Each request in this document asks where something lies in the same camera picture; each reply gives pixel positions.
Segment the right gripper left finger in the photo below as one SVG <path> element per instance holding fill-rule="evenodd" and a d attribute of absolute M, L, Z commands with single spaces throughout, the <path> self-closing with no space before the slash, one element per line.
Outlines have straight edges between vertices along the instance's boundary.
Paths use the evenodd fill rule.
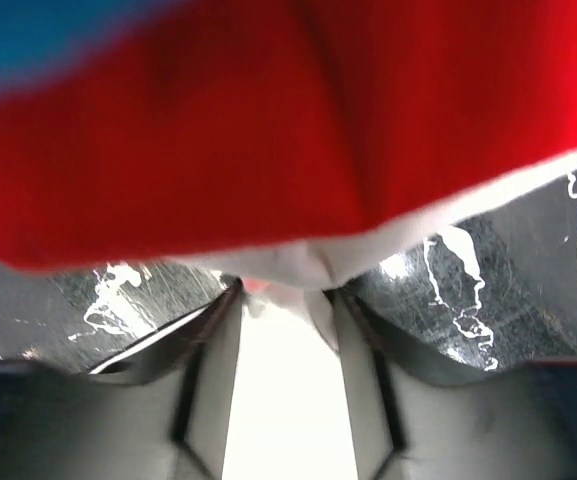
<path fill-rule="evenodd" d="M 243 288 L 86 373 L 0 361 L 0 479 L 219 479 Z"/>

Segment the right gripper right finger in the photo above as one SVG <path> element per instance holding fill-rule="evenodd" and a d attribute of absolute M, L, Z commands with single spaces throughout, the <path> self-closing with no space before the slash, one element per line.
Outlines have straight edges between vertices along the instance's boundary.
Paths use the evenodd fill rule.
<path fill-rule="evenodd" d="M 362 479 L 577 479 L 577 358 L 455 361 L 330 294 Z"/>

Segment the white t shirt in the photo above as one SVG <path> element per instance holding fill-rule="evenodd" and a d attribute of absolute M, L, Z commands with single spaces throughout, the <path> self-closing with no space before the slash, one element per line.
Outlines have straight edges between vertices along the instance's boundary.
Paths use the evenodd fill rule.
<path fill-rule="evenodd" d="M 227 479 L 357 476 L 332 308 L 324 290 L 246 291 Z"/>

